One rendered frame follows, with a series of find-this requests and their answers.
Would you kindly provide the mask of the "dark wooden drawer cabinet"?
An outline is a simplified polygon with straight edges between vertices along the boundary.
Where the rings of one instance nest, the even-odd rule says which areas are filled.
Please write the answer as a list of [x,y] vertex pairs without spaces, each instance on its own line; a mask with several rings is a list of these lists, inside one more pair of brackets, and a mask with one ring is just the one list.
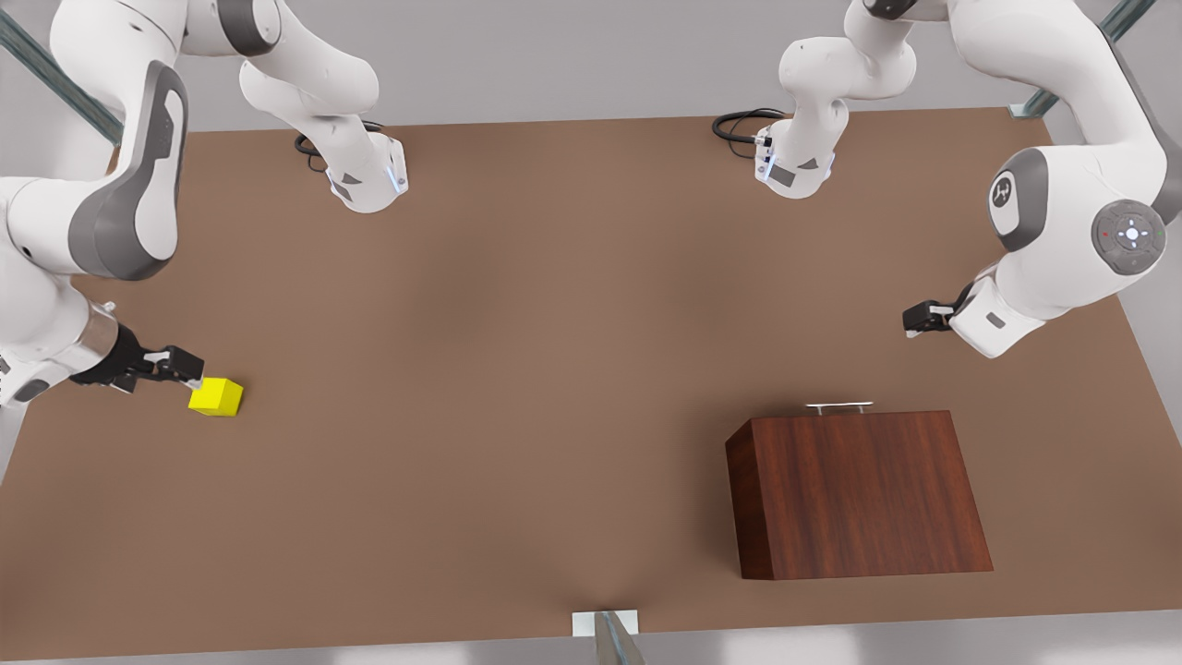
[[725,450],[747,580],[993,571],[947,411],[756,417]]

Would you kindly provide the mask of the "yellow cube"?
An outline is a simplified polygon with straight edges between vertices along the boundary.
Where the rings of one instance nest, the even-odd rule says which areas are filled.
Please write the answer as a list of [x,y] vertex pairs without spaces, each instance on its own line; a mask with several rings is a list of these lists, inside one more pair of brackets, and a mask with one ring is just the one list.
[[212,417],[235,417],[239,413],[243,387],[220,376],[206,376],[193,389],[188,400],[190,411]]

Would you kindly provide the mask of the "silver frame post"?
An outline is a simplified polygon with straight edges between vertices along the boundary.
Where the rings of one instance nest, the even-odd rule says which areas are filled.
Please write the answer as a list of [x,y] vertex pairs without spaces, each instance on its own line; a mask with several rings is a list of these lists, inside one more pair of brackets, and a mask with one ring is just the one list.
[[647,665],[634,641],[639,635],[637,609],[578,611],[573,614],[573,635],[595,638],[596,665]]
[[1113,0],[1113,6],[1098,24],[1090,22],[1074,8],[1073,0],[1030,0],[1006,26],[1017,30],[1004,43],[1013,54],[996,59],[999,72],[1009,79],[1030,84],[1038,91],[1030,100],[1009,105],[1017,119],[1043,118],[1056,102],[1105,102],[1099,85],[1112,84],[1126,90],[1126,80],[1117,64],[1113,43],[1126,34],[1158,0]]
[[56,63],[54,57],[37,43],[17,18],[11,17],[0,7],[0,47],[4,47],[22,67],[43,82],[74,113],[83,117],[102,138],[113,146],[121,146],[124,126],[110,113],[105,105],[87,94]]

